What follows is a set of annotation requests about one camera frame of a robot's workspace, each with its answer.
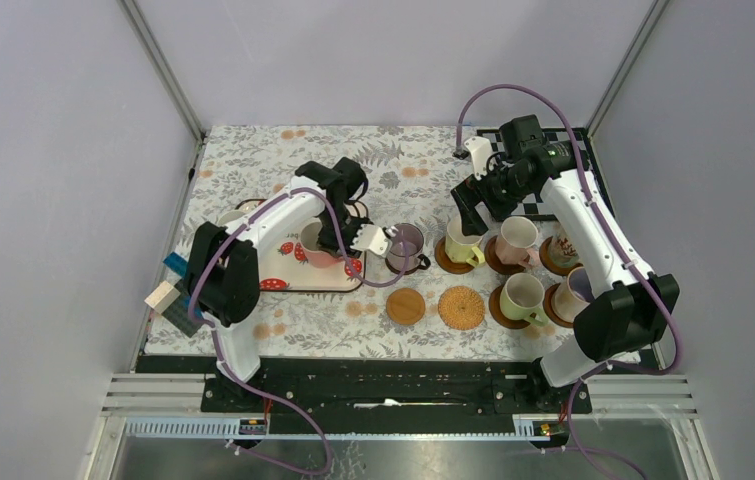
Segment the black white chessboard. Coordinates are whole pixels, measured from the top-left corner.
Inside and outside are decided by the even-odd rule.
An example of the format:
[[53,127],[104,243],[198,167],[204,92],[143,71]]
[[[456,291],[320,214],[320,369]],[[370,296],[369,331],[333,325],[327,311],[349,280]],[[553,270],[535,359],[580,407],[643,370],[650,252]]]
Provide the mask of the black white chessboard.
[[[550,143],[569,142],[567,132],[563,128],[544,128],[543,133]],[[487,138],[494,152],[505,151],[503,137],[497,128],[478,128],[476,134]],[[596,183],[598,184],[598,196],[604,201],[608,209],[613,211],[588,130],[585,128],[576,128],[574,134],[581,149],[581,155],[589,163],[590,170],[594,174]],[[517,205],[514,214],[526,216],[532,221],[544,222],[556,220],[553,210],[541,200],[538,194],[531,194],[525,197]]]

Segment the white cup pink front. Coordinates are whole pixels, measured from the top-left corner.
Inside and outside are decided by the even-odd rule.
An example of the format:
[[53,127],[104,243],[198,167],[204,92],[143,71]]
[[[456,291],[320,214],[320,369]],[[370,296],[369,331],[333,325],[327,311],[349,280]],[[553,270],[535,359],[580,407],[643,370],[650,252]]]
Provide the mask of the white cup pink front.
[[502,265],[534,268],[541,261],[535,248],[539,231],[523,216],[511,216],[500,226],[495,240],[495,256]]

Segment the purple cup dark handle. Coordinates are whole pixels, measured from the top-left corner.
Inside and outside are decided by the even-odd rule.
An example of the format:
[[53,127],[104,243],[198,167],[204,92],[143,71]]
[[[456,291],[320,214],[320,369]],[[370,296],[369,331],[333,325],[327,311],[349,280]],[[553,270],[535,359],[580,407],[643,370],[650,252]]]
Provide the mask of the purple cup dark handle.
[[424,254],[424,236],[422,231],[409,223],[398,223],[399,234],[394,238],[389,256],[403,256],[409,259],[412,256]]

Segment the white cup yellow handle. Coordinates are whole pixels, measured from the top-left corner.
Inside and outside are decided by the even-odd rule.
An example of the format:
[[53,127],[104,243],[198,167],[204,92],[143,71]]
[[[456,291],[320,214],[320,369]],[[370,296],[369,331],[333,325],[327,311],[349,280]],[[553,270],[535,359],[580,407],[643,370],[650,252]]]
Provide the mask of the white cup yellow handle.
[[477,268],[486,262],[482,240],[481,235],[465,234],[461,217],[455,215],[446,226],[445,253],[452,263]]

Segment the cream tray with black rim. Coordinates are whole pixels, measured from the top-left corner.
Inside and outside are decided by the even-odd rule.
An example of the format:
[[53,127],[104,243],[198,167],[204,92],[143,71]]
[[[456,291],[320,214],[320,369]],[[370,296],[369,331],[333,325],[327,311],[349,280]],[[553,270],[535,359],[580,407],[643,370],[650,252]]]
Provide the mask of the cream tray with black rim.
[[353,258],[353,267],[342,262],[326,269],[318,269],[307,263],[299,234],[310,218],[298,226],[292,226],[274,243],[269,243],[266,252],[259,258],[258,275],[262,291],[289,292],[351,292],[361,286],[353,272],[364,273],[364,259]]

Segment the large cream cup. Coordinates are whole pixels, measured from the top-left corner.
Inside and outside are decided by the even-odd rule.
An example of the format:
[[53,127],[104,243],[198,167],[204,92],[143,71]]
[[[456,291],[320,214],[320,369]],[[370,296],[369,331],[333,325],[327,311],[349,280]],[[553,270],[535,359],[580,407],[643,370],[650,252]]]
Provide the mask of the large cream cup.
[[558,224],[550,237],[547,248],[548,258],[559,269],[573,269],[579,262],[578,253],[571,243],[564,228]]

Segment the light bamboo coaster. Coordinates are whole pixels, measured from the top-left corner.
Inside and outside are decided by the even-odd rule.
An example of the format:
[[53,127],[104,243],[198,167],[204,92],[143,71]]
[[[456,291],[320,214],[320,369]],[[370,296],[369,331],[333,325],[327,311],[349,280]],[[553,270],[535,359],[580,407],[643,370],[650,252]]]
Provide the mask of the light bamboo coaster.
[[416,290],[401,288],[387,297],[386,312],[388,317],[399,325],[414,325],[425,315],[425,299]]

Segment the white cup green body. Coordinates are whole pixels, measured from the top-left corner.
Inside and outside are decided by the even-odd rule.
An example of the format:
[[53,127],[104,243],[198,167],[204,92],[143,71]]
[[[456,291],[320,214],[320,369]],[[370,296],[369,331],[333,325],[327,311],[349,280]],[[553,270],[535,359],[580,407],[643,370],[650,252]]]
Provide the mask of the white cup green body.
[[516,273],[504,283],[499,307],[510,321],[525,321],[544,326],[550,318],[544,311],[545,288],[541,281],[529,273]]

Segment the brown ridged wooden coaster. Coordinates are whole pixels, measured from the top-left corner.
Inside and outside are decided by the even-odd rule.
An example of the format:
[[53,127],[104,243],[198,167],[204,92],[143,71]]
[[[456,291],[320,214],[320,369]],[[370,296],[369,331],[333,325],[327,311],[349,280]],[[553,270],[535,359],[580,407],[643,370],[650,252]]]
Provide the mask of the brown ridged wooden coaster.
[[530,323],[526,320],[512,320],[507,318],[500,307],[500,297],[503,290],[503,286],[497,287],[489,295],[488,308],[489,313],[493,319],[502,327],[510,330],[520,330],[530,326]]

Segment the woven rattan coaster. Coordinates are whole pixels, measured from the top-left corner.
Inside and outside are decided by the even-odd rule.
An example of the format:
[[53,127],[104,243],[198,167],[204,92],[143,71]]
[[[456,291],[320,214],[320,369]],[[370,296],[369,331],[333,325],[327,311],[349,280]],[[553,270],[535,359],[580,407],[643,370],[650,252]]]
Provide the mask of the woven rattan coaster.
[[479,293],[465,286],[448,288],[439,298],[438,314],[455,330],[471,330],[485,319],[486,306]]

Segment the lilac cup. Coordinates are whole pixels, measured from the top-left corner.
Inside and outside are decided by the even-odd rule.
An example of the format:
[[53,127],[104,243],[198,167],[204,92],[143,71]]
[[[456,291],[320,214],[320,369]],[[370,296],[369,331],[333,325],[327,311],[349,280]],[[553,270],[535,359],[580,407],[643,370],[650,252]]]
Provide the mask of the lilac cup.
[[559,319],[573,324],[594,299],[587,271],[584,267],[578,267],[558,285],[553,295],[552,308]]

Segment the white cup pink handle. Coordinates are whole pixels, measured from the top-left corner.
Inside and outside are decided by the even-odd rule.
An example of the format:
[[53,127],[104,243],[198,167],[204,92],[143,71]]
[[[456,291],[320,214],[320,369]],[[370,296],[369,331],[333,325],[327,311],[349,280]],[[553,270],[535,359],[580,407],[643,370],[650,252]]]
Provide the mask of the white cup pink handle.
[[319,247],[318,240],[321,228],[322,224],[318,220],[307,223],[299,234],[299,240],[307,263],[318,269],[326,269],[341,263],[342,259]]

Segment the dark walnut coaster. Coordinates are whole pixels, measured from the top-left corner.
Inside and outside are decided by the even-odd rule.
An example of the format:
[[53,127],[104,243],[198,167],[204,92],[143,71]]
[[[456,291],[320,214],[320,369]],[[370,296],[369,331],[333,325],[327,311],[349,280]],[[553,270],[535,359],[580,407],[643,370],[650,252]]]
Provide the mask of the dark walnut coaster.
[[406,259],[403,256],[389,256],[385,260],[386,267],[393,273],[399,274],[402,268],[405,268],[404,274],[411,275],[430,267],[430,259],[423,254],[412,256]]

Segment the white cup blue handle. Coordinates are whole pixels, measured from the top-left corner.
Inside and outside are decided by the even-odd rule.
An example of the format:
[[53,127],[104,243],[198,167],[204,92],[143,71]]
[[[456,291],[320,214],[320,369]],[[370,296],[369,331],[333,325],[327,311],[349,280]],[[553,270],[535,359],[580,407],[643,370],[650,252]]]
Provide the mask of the white cup blue handle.
[[225,229],[231,228],[238,225],[246,216],[247,213],[242,210],[232,210],[221,215],[217,225]]

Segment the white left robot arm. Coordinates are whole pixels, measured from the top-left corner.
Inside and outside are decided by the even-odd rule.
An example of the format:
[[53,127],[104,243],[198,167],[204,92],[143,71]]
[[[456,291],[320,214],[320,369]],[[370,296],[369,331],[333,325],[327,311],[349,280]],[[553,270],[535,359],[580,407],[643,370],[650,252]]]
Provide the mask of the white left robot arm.
[[252,212],[196,230],[184,276],[189,309],[201,310],[199,322],[212,329],[218,368],[230,378],[224,395],[238,410],[254,409],[263,397],[264,387],[253,377],[260,366],[258,348],[250,330],[240,325],[259,301],[262,258],[311,219],[321,223],[321,251],[332,258],[360,257],[354,240],[368,221],[348,208],[367,188],[364,170],[352,159],[343,157],[332,167],[308,161]]

